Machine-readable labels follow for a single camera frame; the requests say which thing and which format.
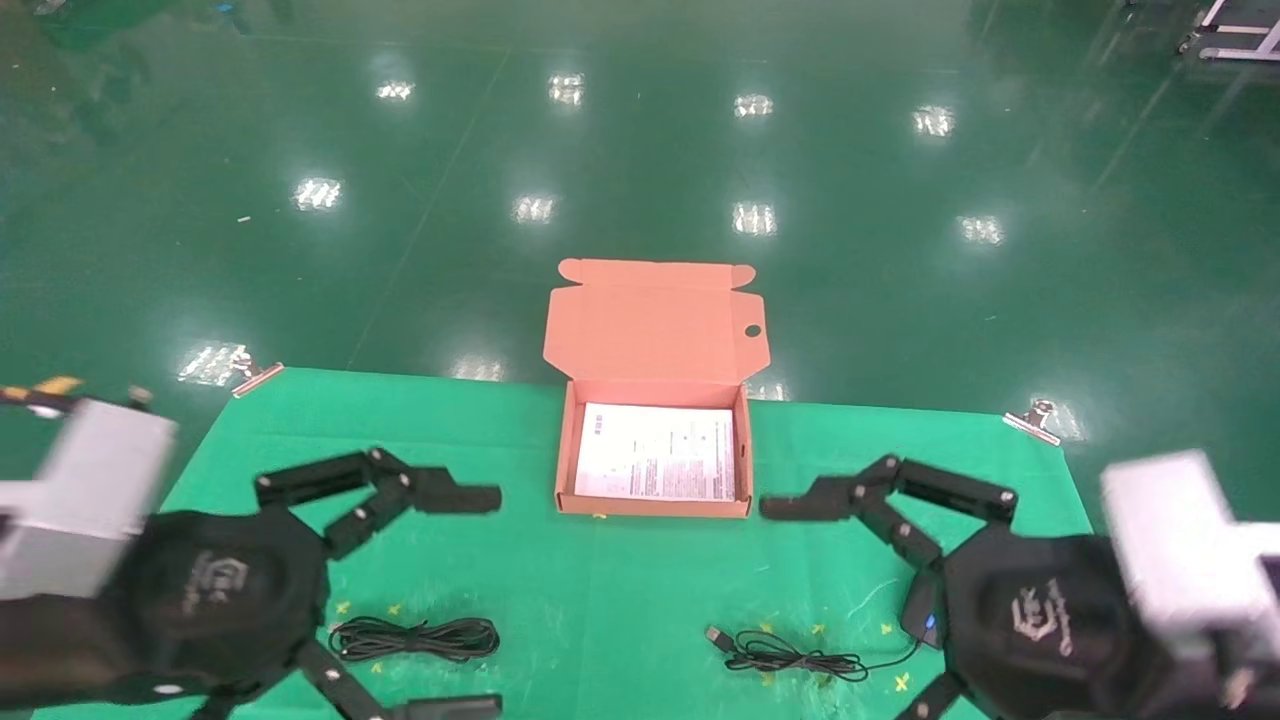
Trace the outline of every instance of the green tablecloth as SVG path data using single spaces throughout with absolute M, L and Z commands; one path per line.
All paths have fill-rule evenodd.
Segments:
M 507 719 L 888 719 L 942 669 L 923 648 L 863 684 L 809 673 L 730 673 L 703 637 L 771 628 L 803 648 L 882 662 L 911 641 L 896 624 L 910 570 L 852 523 L 771 523 L 561 515 L 552 500 L 562 388 L 289 369 L 229 404 L 165 510 L 255 510 L 264 470 L 381 445 L 411 464 L 443 464 L 462 483 L 497 483 L 489 516 L 406 515 L 332 565 L 328 621 L 379 615 L 402 624 L 479 615 L 499 652 L 453 665 L 398 656 L 356 665 L 387 705 L 498 692 Z M 756 497 L 795 493 L 815 475 L 859 470 L 887 452 L 1016 488 L 1024 534 L 1089 529 L 1062 454 L 1000 418 L 878 407 L 753 402 Z M 314 527 L 357 493 L 302 510 Z M 900 503 L 947 548 L 977 523 Z M 179 700 L 124 708 L 47 710 L 42 720 L 182 719 Z M 301 678 L 237 720 L 335 717 Z M 954 720 L 979 717 L 961 702 Z

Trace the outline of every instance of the open cardboard box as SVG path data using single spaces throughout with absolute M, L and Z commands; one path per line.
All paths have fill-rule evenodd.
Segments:
M 577 284 L 552 291 L 543 356 L 570 377 L 556 466 L 561 512 L 746 518 L 751 420 L 742 380 L 769 364 L 764 300 L 736 292 L 749 265 L 570 259 Z M 732 502 L 593 497 L 573 492 L 588 402 L 733 411 Z

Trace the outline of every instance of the black cable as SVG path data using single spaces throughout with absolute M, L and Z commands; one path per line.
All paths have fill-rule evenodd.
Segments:
M 833 678 L 840 678 L 846 683 L 861 683 L 870 676 L 872 670 L 901 665 L 920 650 L 920 641 L 915 641 L 911 650 L 891 662 L 878 665 L 864 665 L 863 659 L 854 652 L 827 655 L 820 650 L 800 652 L 800 650 L 787 641 L 765 633 L 764 630 L 742 630 L 730 637 L 717 628 L 707 629 L 707 639 L 712 641 L 721 652 L 728 655 L 724 667 L 730 670 L 759 670 L 760 673 L 777 673 L 778 670 L 808 670 L 810 673 L 824 673 Z
M 443 625 L 403 628 L 378 618 L 353 618 L 329 633 L 329 650 L 347 662 L 375 660 L 397 652 L 425 652 L 466 662 L 498 651 L 498 630 L 484 618 L 462 618 Z

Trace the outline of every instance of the box lid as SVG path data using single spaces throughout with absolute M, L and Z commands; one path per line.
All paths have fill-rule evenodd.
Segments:
M 769 364 L 750 265 L 568 259 L 543 356 L 575 380 L 739 384 Z

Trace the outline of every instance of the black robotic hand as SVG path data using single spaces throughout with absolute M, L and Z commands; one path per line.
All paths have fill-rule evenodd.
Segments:
M 324 536 L 289 511 L 364 486 L 374 495 Z M 380 448 L 270 473 L 255 487 L 255 515 L 150 518 L 97 597 L 0 602 L 0 710 L 206 696 L 197 717 L 224 720 L 301 669 L 351 720 L 500 714 L 498 696 L 385 710 L 315 639 L 330 559 L 347 556 L 408 509 L 494 511 L 499 488 L 461 487 L 444 469 L 411 468 Z
M 893 492 L 987 524 L 943 555 L 888 503 Z M 946 671 L 899 720 L 938 717 L 961 696 L 1000 720 L 1280 717 L 1275 688 L 1228 712 L 1212 653 L 1172 660 L 1130 606 L 1108 538 L 1021 537 L 1010 528 L 1016 503 L 1010 488 L 886 456 L 803 496 L 764 497 L 760 514 L 856 518 L 915 569 L 902 628 L 940 647 Z

